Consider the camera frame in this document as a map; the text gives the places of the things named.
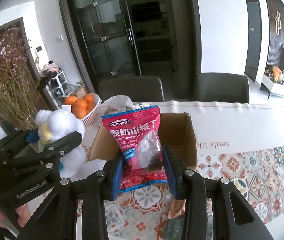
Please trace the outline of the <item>white plush toy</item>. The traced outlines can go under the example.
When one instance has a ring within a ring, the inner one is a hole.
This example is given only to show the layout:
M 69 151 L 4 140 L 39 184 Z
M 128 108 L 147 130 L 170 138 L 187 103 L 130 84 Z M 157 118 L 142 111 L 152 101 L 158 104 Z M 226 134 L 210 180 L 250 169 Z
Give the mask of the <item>white plush toy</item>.
M 35 117 L 35 124 L 38 127 L 39 144 L 44 147 L 73 132 L 85 135 L 84 123 L 73 113 L 63 109 L 53 112 L 40 110 Z M 59 164 L 60 177 L 72 178 L 75 176 L 85 160 L 86 152 L 81 145 L 62 156 Z

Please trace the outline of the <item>red hawthorn snack bag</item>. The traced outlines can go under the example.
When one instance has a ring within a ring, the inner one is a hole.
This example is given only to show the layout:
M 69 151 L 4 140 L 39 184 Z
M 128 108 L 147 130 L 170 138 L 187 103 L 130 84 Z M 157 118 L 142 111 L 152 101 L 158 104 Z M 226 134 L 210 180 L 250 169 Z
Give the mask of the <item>red hawthorn snack bag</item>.
M 160 116 L 160 107 L 154 105 L 102 117 L 126 161 L 120 193 L 167 182 L 158 135 Z

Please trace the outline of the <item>brown cardboard box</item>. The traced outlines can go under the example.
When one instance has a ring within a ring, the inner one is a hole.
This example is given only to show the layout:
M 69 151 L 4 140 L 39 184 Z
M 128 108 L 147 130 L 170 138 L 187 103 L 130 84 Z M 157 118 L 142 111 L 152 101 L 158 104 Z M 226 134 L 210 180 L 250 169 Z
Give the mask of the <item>brown cardboard box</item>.
M 197 166 L 196 137 L 192 120 L 187 113 L 162 113 L 158 131 L 162 146 L 170 146 L 173 155 L 184 161 L 187 168 Z M 111 133 L 101 126 L 93 140 L 88 160 L 112 160 L 118 152 L 119 146 Z

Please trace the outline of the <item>orange fruit front left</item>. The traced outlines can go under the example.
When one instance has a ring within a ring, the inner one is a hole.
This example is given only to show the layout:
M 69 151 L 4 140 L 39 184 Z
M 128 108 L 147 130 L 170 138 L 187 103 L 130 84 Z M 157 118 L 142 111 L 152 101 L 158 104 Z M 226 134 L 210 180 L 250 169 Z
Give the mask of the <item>orange fruit front left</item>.
M 83 119 L 87 115 L 87 109 L 82 105 L 73 107 L 71 111 L 78 119 Z

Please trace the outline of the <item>orange fruit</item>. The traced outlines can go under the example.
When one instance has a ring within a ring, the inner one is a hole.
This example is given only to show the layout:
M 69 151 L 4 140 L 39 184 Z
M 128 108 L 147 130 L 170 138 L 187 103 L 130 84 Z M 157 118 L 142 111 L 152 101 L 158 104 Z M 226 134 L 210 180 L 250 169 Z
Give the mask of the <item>orange fruit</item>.
M 87 115 L 87 109 L 82 105 L 73 107 L 71 111 L 78 119 L 83 119 Z
M 89 114 L 95 107 L 96 107 L 95 103 L 92 103 L 92 102 L 87 103 L 87 107 L 86 107 L 87 114 Z
M 87 107 L 87 101 L 84 100 L 84 99 L 78 98 L 74 102 L 73 107 L 84 107 L 84 108 L 86 108 Z
M 65 105 L 71 105 L 71 106 L 73 106 L 74 103 L 75 103 L 77 100 L 78 100 L 77 96 L 70 95 L 70 96 L 68 96 L 67 98 L 65 98 L 64 104 L 65 104 Z
M 84 95 L 83 100 L 85 100 L 88 104 L 95 103 L 94 94 L 89 93 L 89 94 Z

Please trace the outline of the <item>orange fruit back left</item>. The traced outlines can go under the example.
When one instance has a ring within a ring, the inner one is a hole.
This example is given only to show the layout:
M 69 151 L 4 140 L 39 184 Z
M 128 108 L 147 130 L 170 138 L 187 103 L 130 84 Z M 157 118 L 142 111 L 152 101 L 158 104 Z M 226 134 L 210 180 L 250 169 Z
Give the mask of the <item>orange fruit back left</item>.
M 75 103 L 77 100 L 78 100 L 77 96 L 70 95 L 70 96 L 68 96 L 67 98 L 65 98 L 64 104 L 65 104 L 65 105 L 71 105 L 71 106 L 73 106 L 74 103 Z

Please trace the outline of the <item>orange fruit front centre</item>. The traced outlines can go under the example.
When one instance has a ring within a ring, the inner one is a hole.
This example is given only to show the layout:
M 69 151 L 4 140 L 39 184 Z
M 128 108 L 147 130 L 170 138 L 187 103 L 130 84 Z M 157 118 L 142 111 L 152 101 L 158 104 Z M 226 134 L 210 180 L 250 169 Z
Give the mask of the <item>orange fruit front centre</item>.
M 87 107 L 87 101 L 84 100 L 84 99 L 78 98 L 74 102 L 73 107 L 84 107 L 84 108 L 86 108 Z

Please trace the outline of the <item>white plastic fruit basket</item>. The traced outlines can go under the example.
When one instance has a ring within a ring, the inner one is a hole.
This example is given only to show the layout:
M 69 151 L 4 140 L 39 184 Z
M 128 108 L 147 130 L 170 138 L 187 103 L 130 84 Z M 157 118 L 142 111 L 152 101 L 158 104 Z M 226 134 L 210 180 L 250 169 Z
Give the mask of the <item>white plastic fruit basket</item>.
M 99 117 L 98 117 L 99 106 L 102 103 L 102 100 L 100 99 L 98 94 L 91 93 L 91 95 L 94 98 L 94 105 L 95 106 L 94 106 L 94 108 L 92 108 L 92 110 L 90 112 L 88 112 L 88 114 L 85 117 L 83 117 L 81 119 L 86 127 L 92 127 L 97 122 L 97 120 L 99 119 Z

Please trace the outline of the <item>white shoe rack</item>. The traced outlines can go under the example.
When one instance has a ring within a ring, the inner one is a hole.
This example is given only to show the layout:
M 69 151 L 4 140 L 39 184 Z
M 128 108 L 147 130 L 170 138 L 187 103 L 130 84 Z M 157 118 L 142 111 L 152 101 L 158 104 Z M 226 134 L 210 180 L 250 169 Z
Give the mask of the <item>white shoe rack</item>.
M 48 86 L 56 98 L 65 98 L 67 83 L 64 71 L 60 71 L 48 81 Z

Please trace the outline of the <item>orange fruit middle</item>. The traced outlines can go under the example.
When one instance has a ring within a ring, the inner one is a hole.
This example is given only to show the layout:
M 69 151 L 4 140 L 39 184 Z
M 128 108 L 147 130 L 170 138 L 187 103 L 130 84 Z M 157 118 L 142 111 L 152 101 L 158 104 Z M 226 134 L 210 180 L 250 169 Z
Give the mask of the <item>orange fruit middle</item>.
M 95 107 L 96 107 L 95 103 L 92 103 L 92 102 L 87 103 L 87 107 L 86 107 L 87 114 L 89 114 Z

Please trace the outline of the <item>orange fruit back right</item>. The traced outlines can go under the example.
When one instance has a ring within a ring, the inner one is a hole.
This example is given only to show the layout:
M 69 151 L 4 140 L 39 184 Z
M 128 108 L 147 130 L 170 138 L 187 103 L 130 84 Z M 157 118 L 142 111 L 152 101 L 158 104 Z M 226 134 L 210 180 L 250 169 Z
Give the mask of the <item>orange fruit back right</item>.
M 88 104 L 95 103 L 94 94 L 89 93 L 89 94 L 84 95 L 83 100 L 85 100 Z

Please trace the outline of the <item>dark green glitter pouch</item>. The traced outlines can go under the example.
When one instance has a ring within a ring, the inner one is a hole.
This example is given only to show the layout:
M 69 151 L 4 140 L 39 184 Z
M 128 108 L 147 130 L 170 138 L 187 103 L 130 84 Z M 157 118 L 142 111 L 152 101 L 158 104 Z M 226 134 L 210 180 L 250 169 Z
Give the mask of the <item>dark green glitter pouch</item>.
M 207 218 L 207 239 L 214 239 L 213 214 L 209 213 Z M 182 237 L 184 216 L 168 219 L 163 227 L 162 239 L 179 240 Z

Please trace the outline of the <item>floral fabric tissue pouch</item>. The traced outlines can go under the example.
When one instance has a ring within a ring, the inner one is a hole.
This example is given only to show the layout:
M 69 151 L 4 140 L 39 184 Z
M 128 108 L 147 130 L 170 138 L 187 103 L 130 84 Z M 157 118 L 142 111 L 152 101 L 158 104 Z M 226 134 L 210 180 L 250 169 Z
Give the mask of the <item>floral fabric tissue pouch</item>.
M 130 111 L 133 109 L 133 102 L 129 96 L 115 95 L 101 105 L 101 116 Z

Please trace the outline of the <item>dark chair left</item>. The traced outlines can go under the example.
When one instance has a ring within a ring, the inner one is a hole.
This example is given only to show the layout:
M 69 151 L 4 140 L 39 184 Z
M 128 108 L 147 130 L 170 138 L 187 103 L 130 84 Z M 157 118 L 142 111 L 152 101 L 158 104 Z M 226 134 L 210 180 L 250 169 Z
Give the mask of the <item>dark chair left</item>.
M 103 101 L 116 96 L 128 96 L 133 102 L 164 102 L 162 81 L 157 76 L 130 76 L 102 81 L 98 95 Z

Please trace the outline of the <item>dark chair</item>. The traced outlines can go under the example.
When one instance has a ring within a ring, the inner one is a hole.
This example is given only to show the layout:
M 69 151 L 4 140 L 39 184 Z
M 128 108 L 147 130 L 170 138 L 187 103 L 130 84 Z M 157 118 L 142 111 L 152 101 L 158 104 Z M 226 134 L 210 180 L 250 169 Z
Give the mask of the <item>dark chair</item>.
M 195 81 L 194 101 L 249 103 L 249 83 L 243 75 L 201 73 Z
M 116 96 L 128 96 L 133 102 L 164 102 L 162 81 L 157 76 L 130 76 L 102 81 L 98 95 L 103 101 Z

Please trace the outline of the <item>glass vase with dried flowers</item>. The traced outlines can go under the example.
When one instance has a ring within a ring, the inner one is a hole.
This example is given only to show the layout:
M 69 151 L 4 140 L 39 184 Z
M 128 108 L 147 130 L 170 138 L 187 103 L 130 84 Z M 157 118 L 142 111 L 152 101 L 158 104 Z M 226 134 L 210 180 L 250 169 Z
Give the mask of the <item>glass vase with dried flowers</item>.
M 37 83 L 28 67 L 28 49 L 17 25 L 0 31 L 0 119 L 16 129 L 36 128 Z

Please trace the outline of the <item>dark chair right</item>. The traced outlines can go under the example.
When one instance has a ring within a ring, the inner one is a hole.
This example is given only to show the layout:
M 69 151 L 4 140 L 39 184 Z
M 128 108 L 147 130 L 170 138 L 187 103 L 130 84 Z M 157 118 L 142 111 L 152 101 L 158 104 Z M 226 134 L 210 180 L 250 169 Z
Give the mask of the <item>dark chair right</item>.
M 243 75 L 201 73 L 195 81 L 194 101 L 249 103 L 249 83 Z

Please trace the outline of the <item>patterned white table runner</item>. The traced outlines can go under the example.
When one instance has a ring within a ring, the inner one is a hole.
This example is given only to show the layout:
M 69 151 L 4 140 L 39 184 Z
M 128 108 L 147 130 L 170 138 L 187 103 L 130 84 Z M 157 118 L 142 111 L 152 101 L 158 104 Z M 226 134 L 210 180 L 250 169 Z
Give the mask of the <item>patterned white table runner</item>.
M 205 178 L 229 178 L 272 237 L 284 239 L 284 111 L 223 102 L 159 106 L 162 114 L 190 116 L 197 149 L 191 168 Z M 107 202 L 110 238 L 162 239 L 170 200 L 166 185 L 152 185 Z

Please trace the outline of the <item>black glass door cabinet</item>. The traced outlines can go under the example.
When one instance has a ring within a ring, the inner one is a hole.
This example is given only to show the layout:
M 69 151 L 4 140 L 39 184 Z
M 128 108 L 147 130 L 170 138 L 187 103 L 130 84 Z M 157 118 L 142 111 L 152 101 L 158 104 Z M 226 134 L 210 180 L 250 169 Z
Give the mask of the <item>black glass door cabinet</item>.
M 126 76 L 160 77 L 176 96 L 195 72 L 192 0 L 58 0 L 80 75 L 90 90 Z

